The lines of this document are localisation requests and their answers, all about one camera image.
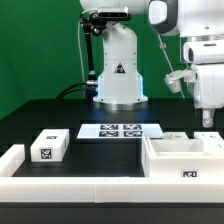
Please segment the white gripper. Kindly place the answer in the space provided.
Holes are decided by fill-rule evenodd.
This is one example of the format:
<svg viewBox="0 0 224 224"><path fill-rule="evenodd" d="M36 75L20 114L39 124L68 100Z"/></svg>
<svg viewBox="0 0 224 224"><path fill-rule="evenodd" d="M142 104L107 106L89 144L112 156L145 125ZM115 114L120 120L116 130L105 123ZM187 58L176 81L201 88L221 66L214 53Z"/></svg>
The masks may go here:
<svg viewBox="0 0 224 224"><path fill-rule="evenodd" d="M196 73L193 83L193 98L202 108L202 124L213 126L214 111L211 108L224 107L224 64L192 65Z"/></svg>

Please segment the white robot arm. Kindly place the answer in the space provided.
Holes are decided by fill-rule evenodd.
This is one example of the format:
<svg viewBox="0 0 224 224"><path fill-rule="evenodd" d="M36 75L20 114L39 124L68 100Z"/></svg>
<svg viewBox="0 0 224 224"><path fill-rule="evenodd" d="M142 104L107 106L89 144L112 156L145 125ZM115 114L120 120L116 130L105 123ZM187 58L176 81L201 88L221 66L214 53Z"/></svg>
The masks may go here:
<svg viewBox="0 0 224 224"><path fill-rule="evenodd" d="M104 70L97 81L94 101L112 110L143 104L143 80L137 71L137 38L122 25L133 15L145 14L158 36L180 35L186 41L182 59L188 68L165 77L172 92L187 83L195 106L202 110L203 126L213 125L214 111L224 107L224 0L80 0L87 18L85 33L101 35Z"/></svg>

